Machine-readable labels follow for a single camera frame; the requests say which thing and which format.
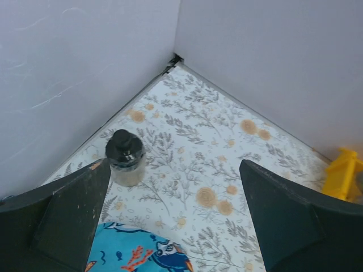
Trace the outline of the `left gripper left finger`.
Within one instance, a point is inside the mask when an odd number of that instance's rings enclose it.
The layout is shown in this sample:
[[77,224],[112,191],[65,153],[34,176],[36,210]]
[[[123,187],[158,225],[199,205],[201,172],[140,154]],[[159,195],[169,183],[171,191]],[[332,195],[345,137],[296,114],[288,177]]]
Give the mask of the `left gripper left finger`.
[[1,271],[85,271],[111,169],[99,159],[1,201]]

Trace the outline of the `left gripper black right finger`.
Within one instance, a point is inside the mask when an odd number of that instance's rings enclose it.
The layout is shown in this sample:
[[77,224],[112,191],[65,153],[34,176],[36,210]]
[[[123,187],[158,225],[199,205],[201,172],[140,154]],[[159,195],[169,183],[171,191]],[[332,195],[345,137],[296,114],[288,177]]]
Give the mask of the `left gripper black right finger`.
[[362,271],[362,206],[251,160],[240,177],[266,271]]

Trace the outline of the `small black-cap bottle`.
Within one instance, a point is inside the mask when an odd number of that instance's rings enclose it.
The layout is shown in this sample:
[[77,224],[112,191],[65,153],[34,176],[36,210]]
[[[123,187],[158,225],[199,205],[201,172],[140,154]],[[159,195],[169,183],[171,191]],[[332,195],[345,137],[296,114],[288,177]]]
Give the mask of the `small black-cap bottle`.
[[121,186],[135,186],[146,172],[146,150],[138,136],[121,129],[115,131],[105,147],[111,180]]

